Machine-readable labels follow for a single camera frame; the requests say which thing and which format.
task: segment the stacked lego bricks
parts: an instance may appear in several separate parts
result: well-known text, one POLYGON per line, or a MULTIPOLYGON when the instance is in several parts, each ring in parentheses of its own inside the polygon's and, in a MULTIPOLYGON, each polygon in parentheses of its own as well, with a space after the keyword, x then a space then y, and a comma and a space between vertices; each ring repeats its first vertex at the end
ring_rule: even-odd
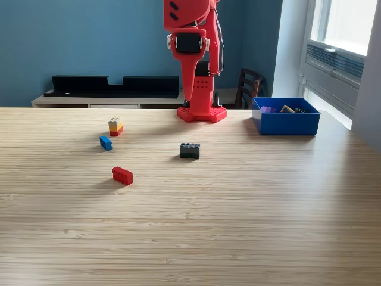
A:
POLYGON ((108 122, 108 128, 110 130, 110 136, 119 136, 123 132, 123 122, 121 121, 121 117, 113 117, 108 122))

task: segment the white wall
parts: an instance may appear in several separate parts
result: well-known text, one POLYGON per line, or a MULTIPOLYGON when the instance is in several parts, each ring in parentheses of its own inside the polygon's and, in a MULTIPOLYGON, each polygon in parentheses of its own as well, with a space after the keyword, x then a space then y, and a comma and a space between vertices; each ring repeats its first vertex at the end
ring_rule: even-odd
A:
POLYGON ((352 131, 381 152, 381 1, 377 5, 352 131))
POLYGON ((283 0, 273 97, 297 97, 308 1, 283 0))

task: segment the lego brick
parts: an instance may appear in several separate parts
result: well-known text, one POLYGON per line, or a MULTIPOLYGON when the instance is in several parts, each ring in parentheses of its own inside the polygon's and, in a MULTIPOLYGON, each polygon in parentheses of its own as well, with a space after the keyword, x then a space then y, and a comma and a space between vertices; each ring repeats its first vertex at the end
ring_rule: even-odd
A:
POLYGON ((120 116, 114 116, 114 117, 108 122, 108 126, 109 126, 109 127, 118 127, 118 126, 121 125, 122 123, 123 123, 123 122, 122 122, 120 116))
POLYGON ((133 173, 121 167, 115 167, 113 168, 113 179, 129 186, 133 183, 133 173))
POLYGON ((119 129, 118 132, 111 132, 110 131, 110 136, 118 137, 122 132, 123 132, 123 126, 119 129))
POLYGON ((200 159, 200 144, 182 143, 180 158, 200 159))
POLYGON ((200 144, 181 143, 180 153, 199 154, 200 153, 200 144))
POLYGON ((262 113, 276 113, 276 108, 262 106, 261 111, 262 113))
POLYGON ((287 105, 283 106, 281 113, 295 113, 291 108, 289 108, 287 105))
POLYGON ((123 123, 120 123, 117 127, 111 127, 109 126, 108 127, 108 130, 111 131, 111 132, 118 132, 121 128, 123 127, 123 123))
POLYGON ((101 142, 101 146, 106 151, 111 151, 113 149, 113 143, 106 136, 99 137, 99 140, 101 142))

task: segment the red lego brick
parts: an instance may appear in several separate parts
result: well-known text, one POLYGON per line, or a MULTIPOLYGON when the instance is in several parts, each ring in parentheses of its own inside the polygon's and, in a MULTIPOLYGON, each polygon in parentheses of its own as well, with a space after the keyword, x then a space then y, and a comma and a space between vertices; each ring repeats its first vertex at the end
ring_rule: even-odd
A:
POLYGON ((121 129, 119 129, 118 132, 110 131, 110 136, 118 137, 122 132, 123 132, 123 126, 121 127, 121 129))
POLYGON ((128 186, 133 183, 133 173, 120 167, 115 167, 113 168, 113 179, 128 186))

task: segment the blue plastic box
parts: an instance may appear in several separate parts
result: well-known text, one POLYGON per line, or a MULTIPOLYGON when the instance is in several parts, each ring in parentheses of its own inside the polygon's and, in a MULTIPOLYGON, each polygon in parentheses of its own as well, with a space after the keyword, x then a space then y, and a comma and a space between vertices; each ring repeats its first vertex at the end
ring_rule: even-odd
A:
POLYGON ((259 133, 263 135, 316 135, 320 113, 301 97, 256 97, 252 118, 259 133), (284 105, 293 110, 304 108, 310 113, 280 113, 284 105), (277 113, 262 113, 262 106, 276 108, 277 113))

